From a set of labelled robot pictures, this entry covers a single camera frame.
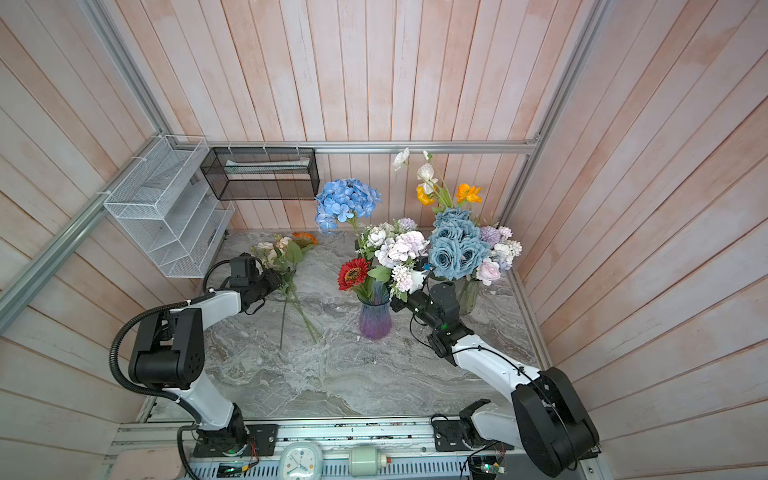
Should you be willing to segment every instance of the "red gerbera daisy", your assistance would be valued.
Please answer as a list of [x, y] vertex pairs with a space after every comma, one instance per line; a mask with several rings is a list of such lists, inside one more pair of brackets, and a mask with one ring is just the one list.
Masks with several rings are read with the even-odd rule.
[[339, 290], [349, 290], [366, 281], [368, 262], [363, 258], [355, 258], [341, 267], [339, 272]]

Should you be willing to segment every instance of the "clock face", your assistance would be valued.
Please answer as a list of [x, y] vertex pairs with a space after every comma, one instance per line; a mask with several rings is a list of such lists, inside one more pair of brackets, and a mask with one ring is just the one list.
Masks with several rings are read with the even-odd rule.
[[280, 457], [280, 477], [283, 480], [315, 480], [323, 468], [323, 453], [312, 443], [289, 445]]

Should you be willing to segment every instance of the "clear glass vase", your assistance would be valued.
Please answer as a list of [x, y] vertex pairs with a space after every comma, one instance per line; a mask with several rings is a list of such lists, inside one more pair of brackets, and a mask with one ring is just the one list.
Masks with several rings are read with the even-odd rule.
[[478, 302], [478, 294], [482, 282], [466, 277], [456, 282], [456, 296], [458, 297], [458, 314], [469, 315], [475, 309]]
[[374, 282], [370, 299], [358, 295], [361, 302], [357, 319], [360, 333], [371, 340], [380, 340], [392, 330], [392, 316], [389, 313], [389, 291], [384, 283]]

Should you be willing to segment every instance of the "purple glass vase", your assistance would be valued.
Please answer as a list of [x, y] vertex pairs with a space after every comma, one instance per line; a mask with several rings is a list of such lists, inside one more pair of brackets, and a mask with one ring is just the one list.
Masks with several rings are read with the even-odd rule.
[[380, 340], [392, 330], [392, 316], [389, 314], [389, 291], [384, 283], [374, 282], [372, 298], [363, 299], [357, 324], [360, 333], [368, 339]]

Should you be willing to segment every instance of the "flower center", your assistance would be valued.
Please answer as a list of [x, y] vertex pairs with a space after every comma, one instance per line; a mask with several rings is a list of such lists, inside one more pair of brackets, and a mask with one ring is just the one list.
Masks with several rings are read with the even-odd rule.
[[346, 271], [344, 274], [344, 281], [347, 283], [355, 283], [357, 277], [360, 276], [362, 269], [359, 266], [354, 266]]

